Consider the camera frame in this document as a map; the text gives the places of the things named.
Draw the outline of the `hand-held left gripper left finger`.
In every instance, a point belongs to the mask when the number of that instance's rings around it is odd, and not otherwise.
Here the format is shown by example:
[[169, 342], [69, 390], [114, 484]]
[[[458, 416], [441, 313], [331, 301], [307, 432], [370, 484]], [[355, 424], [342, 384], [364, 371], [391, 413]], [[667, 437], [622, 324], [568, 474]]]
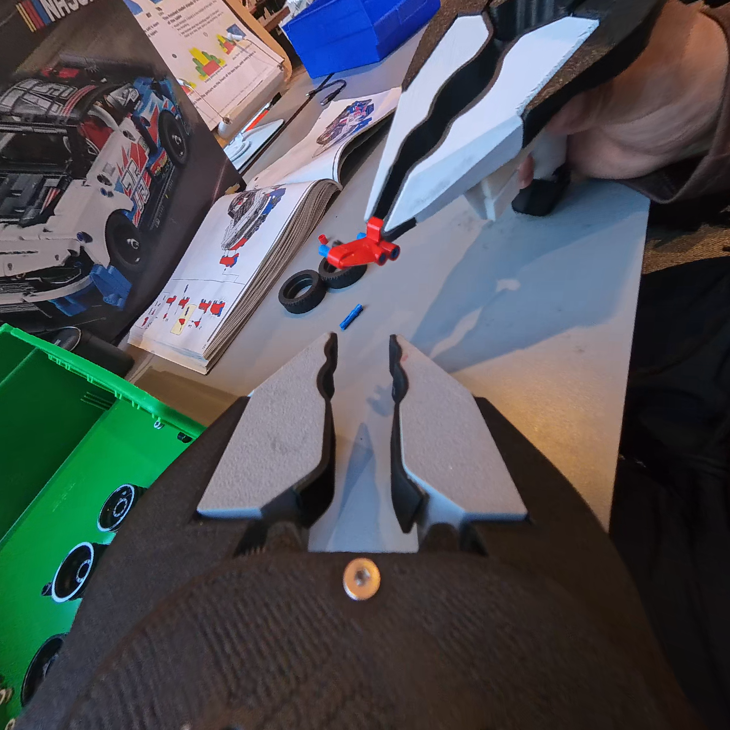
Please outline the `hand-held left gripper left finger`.
[[336, 334], [325, 333], [262, 382], [197, 506], [203, 517], [310, 528], [334, 494]]

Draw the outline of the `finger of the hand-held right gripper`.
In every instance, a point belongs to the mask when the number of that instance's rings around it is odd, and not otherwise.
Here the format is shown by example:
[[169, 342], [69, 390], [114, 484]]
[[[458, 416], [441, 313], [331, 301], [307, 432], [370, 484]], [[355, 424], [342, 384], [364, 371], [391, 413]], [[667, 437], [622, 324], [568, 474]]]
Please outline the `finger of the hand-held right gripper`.
[[444, 141], [409, 174], [385, 238], [431, 217], [454, 199], [516, 159], [525, 147], [523, 115], [598, 29], [598, 17], [554, 17], [513, 38], [498, 37], [495, 74], [486, 91], [452, 123]]
[[455, 119], [486, 91], [495, 74], [495, 26], [489, 12], [458, 13], [428, 55], [421, 45], [404, 80], [380, 159], [366, 219], [394, 224], [398, 197], [415, 167], [444, 141]]

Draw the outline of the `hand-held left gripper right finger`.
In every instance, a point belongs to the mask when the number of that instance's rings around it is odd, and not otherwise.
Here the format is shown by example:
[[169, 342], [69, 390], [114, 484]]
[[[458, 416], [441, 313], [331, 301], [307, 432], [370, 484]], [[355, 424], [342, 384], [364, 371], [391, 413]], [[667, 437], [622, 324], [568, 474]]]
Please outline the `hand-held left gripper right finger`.
[[389, 339], [390, 494], [398, 526], [425, 534], [528, 517], [477, 399], [399, 334]]

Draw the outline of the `red beam assembly blue pins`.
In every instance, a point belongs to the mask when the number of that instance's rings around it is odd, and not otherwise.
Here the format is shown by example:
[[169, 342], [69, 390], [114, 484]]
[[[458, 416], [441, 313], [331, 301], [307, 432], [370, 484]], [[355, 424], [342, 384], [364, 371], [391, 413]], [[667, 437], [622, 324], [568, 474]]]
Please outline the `red beam assembly blue pins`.
[[[389, 260], [397, 260], [397, 258], [400, 255], [400, 247], [393, 242], [387, 241], [382, 232], [383, 227], [383, 221], [376, 217], [371, 217], [366, 225], [366, 231], [362, 234], [359, 234], [358, 237], [356, 237], [355, 240], [359, 240], [362, 238], [367, 238], [372, 241], [374, 241], [380, 250], [380, 257], [377, 263], [378, 266], [385, 265]], [[320, 244], [318, 247], [318, 253], [322, 258], [326, 258], [328, 251], [330, 248], [332, 248], [335, 245], [344, 244], [342, 242], [340, 243], [332, 243], [329, 245], [322, 245]]]

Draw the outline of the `person's right forearm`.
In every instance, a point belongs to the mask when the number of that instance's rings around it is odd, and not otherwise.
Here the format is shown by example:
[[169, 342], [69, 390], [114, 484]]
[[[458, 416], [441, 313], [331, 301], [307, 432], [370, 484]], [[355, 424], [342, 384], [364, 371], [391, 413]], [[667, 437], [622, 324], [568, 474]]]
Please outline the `person's right forearm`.
[[625, 112], [626, 170], [613, 176], [666, 205], [728, 191], [728, 4], [667, 2], [626, 71], [639, 83]]

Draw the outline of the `grey desk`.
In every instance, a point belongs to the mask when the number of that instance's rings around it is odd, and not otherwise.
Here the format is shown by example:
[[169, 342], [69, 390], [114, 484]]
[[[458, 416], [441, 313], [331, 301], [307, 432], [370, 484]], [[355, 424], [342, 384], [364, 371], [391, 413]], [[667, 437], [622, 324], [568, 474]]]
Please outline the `grey desk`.
[[[207, 375], [136, 348], [132, 382], [202, 423], [326, 332], [337, 332], [336, 492], [315, 551], [412, 551], [390, 500], [388, 341], [401, 334], [487, 398], [608, 529], [648, 203], [610, 182], [573, 182], [552, 215], [496, 223], [458, 198], [402, 236], [310, 313], [275, 286]], [[362, 314], [342, 332], [357, 305]]]

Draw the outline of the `person's right hand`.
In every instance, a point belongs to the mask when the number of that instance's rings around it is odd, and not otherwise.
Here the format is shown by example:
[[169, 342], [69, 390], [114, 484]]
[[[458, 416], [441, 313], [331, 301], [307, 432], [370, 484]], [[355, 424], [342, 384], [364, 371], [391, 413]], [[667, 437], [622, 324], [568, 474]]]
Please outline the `person's right hand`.
[[570, 99], [546, 132], [567, 138], [578, 174], [634, 179], [706, 151], [724, 100], [728, 46], [701, 2], [666, 2], [621, 74]]

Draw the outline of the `blue container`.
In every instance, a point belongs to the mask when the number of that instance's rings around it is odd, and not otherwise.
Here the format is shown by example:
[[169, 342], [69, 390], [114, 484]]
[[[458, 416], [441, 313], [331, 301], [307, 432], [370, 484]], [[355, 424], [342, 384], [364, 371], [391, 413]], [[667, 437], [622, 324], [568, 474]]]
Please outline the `blue container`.
[[311, 78], [378, 63], [424, 27], [440, 1], [316, 1], [283, 26]]

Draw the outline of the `black rubber tyre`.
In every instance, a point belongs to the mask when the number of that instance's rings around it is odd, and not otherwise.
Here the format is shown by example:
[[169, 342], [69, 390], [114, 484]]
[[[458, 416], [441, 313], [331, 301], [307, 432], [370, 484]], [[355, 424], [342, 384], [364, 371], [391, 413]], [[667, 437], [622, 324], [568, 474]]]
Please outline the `black rubber tyre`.
[[319, 277], [325, 286], [331, 290], [339, 290], [352, 286], [364, 276], [366, 271], [366, 264], [339, 269], [330, 264], [327, 258], [322, 258], [317, 268]]
[[293, 274], [279, 289], [279, 303], [293, 315], [305, 314], [324, 299], [328, 287], [317, 271], [305, 269]]

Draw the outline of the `black toy wheel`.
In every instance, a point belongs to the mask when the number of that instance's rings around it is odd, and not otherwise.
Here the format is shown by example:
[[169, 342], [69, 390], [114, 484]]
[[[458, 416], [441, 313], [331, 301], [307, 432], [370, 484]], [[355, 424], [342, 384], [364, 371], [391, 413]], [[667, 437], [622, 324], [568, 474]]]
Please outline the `black toy wheel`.
[[50, 667], [58, 658], [66, 638], [66, 633], [48, 637], [33, 655], [21, 685], [21, 707], [26, 707], [37, 693]]
[[133, 483], [124, 483], [115, 488], [98, 513], [97, 529], [102, 533], [117, 532], [147, 490]]
[[52, 580], [41, 589], [42, 597], [56, 604], [81, 599], [108, 544], [81, 542], [60, 562]]

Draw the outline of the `green plastic bin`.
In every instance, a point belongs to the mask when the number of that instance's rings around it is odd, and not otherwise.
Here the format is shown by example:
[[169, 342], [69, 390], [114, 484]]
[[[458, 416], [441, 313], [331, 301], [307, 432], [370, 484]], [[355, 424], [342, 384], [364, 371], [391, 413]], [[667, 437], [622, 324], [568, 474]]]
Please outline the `green plastic bin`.
[[87, 591], [56, 604], [43, 586], [78, 543], [113, 540], [97, 517], [115, 488], [150, 488], [204, 430], [126, 379], [2, 325], [2, 728], [30, 704], [21, 707], [21, 685], [33, 655], [68, 634]]

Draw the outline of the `black tumbler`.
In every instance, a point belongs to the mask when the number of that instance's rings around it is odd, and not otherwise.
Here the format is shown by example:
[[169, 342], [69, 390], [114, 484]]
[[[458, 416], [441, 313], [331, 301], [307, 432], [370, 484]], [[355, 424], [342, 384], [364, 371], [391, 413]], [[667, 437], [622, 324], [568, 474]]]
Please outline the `black tumbler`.
[[60, 328], [50, 334], [49, 341], [122, 378], [133, 369], [131, 355], [77, 326]]

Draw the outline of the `open instruction booklet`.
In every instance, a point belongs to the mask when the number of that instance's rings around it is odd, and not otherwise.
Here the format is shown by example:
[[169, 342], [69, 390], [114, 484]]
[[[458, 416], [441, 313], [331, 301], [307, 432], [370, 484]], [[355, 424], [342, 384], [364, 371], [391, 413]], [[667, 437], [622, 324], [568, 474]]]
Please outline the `open instruction booklet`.
[[342, 190], [346, 151], [394, 113], [400, 96], [397, 86], [331, 102], [246, 189], [219, 198], [128, 343], [206, 374]]

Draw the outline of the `toy car box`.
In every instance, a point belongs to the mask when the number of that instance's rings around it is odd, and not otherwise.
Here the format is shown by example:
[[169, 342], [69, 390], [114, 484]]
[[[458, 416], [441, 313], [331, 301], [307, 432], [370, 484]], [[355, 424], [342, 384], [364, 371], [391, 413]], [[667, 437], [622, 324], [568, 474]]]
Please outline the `toy car box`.
[[1, 317], [118, 344], [240, 174], [128, 2], [1, 2]]

